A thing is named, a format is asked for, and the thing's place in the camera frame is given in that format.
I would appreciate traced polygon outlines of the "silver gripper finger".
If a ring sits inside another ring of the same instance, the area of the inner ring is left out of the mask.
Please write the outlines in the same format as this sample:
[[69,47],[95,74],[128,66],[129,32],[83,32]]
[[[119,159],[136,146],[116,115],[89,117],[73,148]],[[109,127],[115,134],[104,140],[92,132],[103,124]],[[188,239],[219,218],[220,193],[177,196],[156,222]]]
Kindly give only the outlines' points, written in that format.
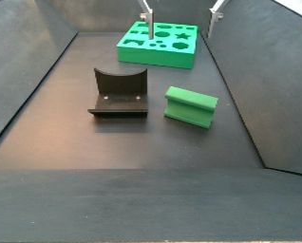
[[208,32],[207,37],[212,37],[214,32],[214,24],[223,18],[222,10],[224,6],[227,5],[228,0],[216,0],[214,3],[214,6],[210,8],[211,13],[211,20],[210,20],[210,26],[208,26]]
[[148,39],[153,39],[153,10],[149,8],[145,0],[137,0],[141,8],[139,18],[145,22],[148,26]]

